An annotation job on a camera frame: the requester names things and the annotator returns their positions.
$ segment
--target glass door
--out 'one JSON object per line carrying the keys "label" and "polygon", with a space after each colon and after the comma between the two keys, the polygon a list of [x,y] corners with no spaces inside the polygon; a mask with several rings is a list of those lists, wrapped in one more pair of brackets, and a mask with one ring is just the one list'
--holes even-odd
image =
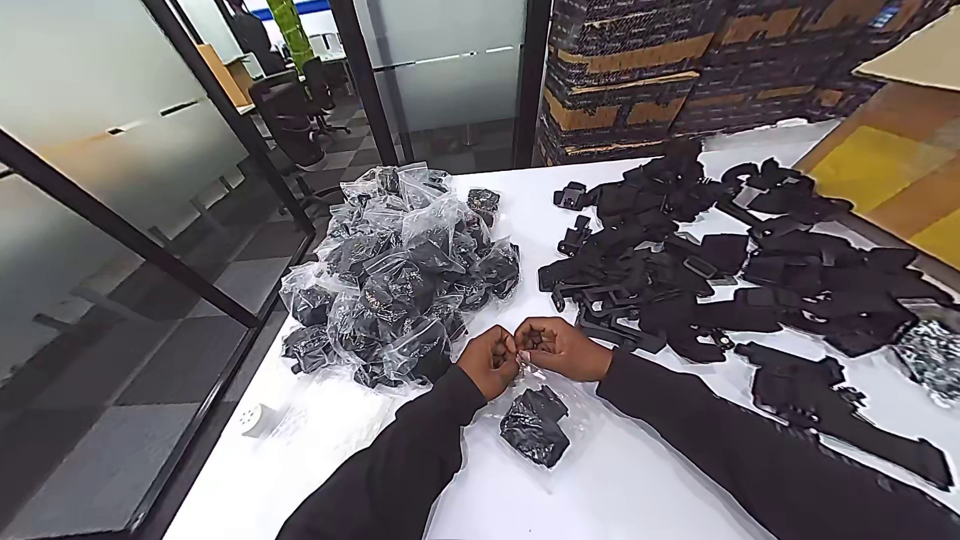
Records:
{"label": "glass door", "polygon": [[513,168],[528,2],[353,3],[401,162]]}

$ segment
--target hand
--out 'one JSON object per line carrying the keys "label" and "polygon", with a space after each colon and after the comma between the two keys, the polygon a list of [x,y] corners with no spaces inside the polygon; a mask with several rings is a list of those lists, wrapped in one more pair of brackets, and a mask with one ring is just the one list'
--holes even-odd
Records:
{"label": "hand", "polygon": [[613,351],[595,343],[560,317],[530,317],[514,333],[520,355],[568,379],[603,380]]}
{"label": "hand", "polygon": [[502,394],[520,372],[514,337],[496,325],[469,341],[457,365],[490,401]]}

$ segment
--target glass partition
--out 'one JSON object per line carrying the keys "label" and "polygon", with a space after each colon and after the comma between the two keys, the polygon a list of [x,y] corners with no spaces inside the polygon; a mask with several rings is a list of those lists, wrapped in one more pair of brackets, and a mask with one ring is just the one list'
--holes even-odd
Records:
{"label": "glass partition", "polygon": [[0,299],[0,538],[124,528],[246,327],[16,174]]}
{"label": "glass partition", "polygon": [[525,0],[354,0],[406,160],[511,168]]}
{"label": "glass partition", "polygon": [[138,0],[11,4],[0,59],[0,128],[261,308],[305,233]]}

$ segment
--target pile of plastic bags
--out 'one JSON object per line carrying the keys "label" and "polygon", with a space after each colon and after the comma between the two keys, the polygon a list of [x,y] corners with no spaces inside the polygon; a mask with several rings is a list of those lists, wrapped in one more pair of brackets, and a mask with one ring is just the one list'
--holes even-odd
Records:
{"label": "pile of plastic bags", "polygon": [[319,261],[292,268],[280,289],[303,325],[284,339],[295,372],[348,365],[370,388],[434,382],[468,315],[511,296],[517,247],[488,228],[499,197],[471,191],[481,217],[450,192],[450,178],[419,164],[341,183],[346,201],[330,208]]}

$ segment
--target person's left hand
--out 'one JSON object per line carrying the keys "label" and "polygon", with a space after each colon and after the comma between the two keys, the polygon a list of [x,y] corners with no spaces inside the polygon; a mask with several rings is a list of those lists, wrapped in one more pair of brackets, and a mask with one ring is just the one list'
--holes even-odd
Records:
{"label": "person's left hand", "polygon": [[474,337],[457,360],[487,401],[499,396],[520,371],[514,336],[500,325]]}

